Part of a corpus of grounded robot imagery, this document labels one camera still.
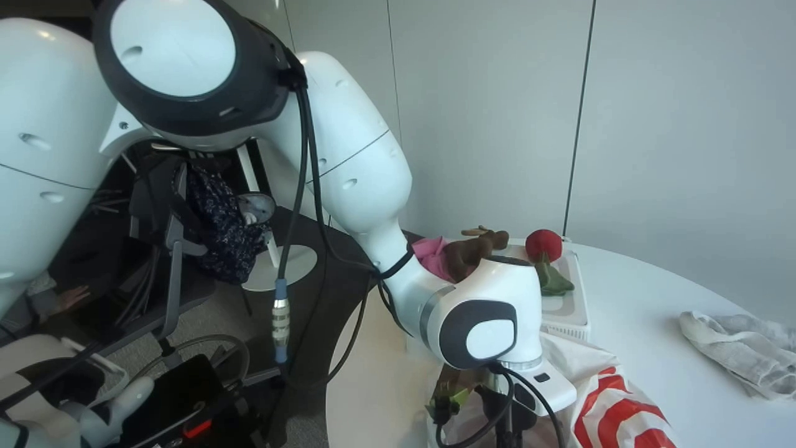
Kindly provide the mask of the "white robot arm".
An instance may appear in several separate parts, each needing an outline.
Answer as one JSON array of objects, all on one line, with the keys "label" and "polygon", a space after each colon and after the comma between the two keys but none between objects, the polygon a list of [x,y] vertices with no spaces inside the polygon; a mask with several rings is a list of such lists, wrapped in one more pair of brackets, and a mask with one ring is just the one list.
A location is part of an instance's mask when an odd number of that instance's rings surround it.
[{"label": "white robot arm", "polygon": [[223,0],[102,0],[87,37],[0,20],[0,312],[145,140],[205,154],[261,142],[276,184],[355,240],[408,336],[454,369],[500,364],[552,414],[578,402],[542,353],[537,271],[487,257],[454,283],[421,266],[398,224],[413,178],[379,107],[337,58],[292,52]]}]

